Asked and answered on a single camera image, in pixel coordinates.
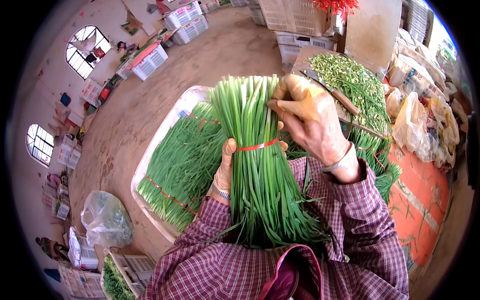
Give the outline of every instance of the purple plaid shirt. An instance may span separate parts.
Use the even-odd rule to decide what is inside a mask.
[[[289,161],[300,188],[305,162],[305,157]],[[359,162],[366,178],[340,185],[309,157],[314,182],[308,195],[325,197],[311,211],[323,218],[332,233],[327,259],[317,260],[308,246],[298,244],[255,250],[225,243],[223,236],[203,242],[231,226],[230,209],[205,197],[196,220],[158,261],[140,299],[268,298],[280,266],[292,252],[307,262],[299,268],[310,271],[311,288],[321,299],[407,299],[407,268],[395,222],[375,188],[374,172],[363,160]]]

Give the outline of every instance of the window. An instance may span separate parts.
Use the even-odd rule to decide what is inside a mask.
[[[48,167],[52,158],[53,136],[37,124],[33,124],[28,128],[26,143],[28,152]]]
[[[107,53],[110,49],[110,43],[105,38],[105,36],[100,32],[98,28],[93,25],[85,26],[79,31],[77,31],[70,42],[84,41],[89,37],[92,37],[96,34],[95,48],[102,48],[103,52]],[[67,63],[79,74],[84,80],[87,79],[90,72],[93,70],[95,65],[100,59],[97,59],[93,62],[88,62],[86,57],[90,54],[90,51],[80,51],[72,44],[67,45],[67,50],[65,58]]]

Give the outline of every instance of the bracelet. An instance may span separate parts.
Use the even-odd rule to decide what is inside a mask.
[[[222,192],[221,190],[219,190],[214,184],[212,184],[212,191],[215,192],[215,194],[219,195],[220,197],[222,198],[225,198],[227,200],[231,200],[231,197],[228,193],[226,192]]]
[[[322,172],[324,173],[331,172],[345,165],[346,161],[348,160],[348,157],[350,156],[349,154],[352,152],[353,152],[353,155],[355,156],[357,155],[357,152],[355,151],[355,145],[352,142],[350,142],[350,149],[347,151],[347,153],[337,163],[329,167],[322,168]]]

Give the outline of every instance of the gloved hand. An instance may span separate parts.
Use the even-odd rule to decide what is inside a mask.
[[[283,123],[278,122],[278,130],[283,128]],[[279,141],[282,148],[283,155],[287,157],[285,151],[288,148],[288,144],[284,141]],[[212,185],[207,192],[207,196],[214,198],[215,200],[230,206],[230,190],[232,186],[232,155],[237,149],[237,142],[234,138],[229,138],[223,143],[222,146],[222,162],[218,167],[214,177]]]
[[[338,163],[350,150],[352,144],[343,136],[334,99],[307,79],[293,74],[282,77],[268,106],[284,122],[293,140],[325,167]],[[357,175],[356,157],[350,164],[350,168],[332,172],[343,183],[351,183]]]

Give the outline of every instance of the dirt floor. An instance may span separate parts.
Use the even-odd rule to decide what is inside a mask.
[[[208,30],[187,45],[167,49],[168,59],[145,82],[132,75],[103,105],[83,140],[69,184],[72,225],[92,190],[117,196],[134,224],[130,251],[157,261],[170,247],[130,192],[133,174],[164,117],[193,85],[215,86],[224,75],[283,75],[275,35],[255,25],[248,7],[226,5],[205,15]],[[102,248],[96,246],[100,260]]]

